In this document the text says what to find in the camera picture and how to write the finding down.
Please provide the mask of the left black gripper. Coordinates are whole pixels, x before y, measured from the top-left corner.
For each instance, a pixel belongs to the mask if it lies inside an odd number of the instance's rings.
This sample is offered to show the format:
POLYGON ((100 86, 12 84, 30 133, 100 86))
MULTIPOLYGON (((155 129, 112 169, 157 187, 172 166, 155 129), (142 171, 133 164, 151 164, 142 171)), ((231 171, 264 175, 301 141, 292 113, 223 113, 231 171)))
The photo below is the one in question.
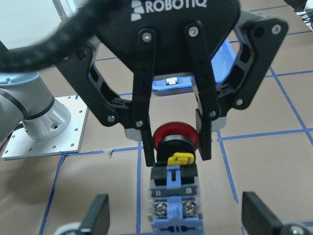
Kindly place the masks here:
POLYGON ((237 0, 90 0, 64 26, 74 41, 57 68, 104 126, 121 124, 155 163, 149 107, 152 81, 191 76, 199 152, 211 159, 212 124, 252 102, 287 31, 280 18, 245 11, 237 0), (96 68, 92 37, 133 73, 122 99, 96 68))

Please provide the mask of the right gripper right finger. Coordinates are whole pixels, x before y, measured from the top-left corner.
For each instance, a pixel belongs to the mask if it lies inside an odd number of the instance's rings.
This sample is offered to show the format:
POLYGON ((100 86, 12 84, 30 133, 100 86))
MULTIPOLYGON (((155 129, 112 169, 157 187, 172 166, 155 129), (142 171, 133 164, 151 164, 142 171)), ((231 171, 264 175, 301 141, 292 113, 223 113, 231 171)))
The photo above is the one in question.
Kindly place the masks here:
POLYGON ((312 232, 300 222, 280 220, 252 191, 242 194, 242 225, 249 235, 311 235, 312 232))

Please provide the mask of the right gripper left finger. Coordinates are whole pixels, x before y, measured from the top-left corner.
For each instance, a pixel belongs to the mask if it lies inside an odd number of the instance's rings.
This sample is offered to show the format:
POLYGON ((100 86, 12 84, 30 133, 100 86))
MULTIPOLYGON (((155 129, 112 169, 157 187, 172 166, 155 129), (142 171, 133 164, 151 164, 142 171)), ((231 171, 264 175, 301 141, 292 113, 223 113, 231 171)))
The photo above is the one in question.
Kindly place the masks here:
POLYGON ((109 196, 99 194, 81 222, 59 227, 54 235, 107 235, 109 232, 109 196))

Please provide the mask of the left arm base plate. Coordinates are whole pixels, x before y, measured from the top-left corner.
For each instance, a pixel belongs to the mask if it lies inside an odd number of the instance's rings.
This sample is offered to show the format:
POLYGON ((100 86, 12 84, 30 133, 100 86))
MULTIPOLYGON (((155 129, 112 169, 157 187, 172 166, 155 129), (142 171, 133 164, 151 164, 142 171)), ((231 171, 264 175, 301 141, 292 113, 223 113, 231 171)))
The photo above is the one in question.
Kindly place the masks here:
POLYGON ((56 97, 39 118, 23 120, 13 132, 2 159, 16 160, 79 152, 89 109, 77 95, 56 97))

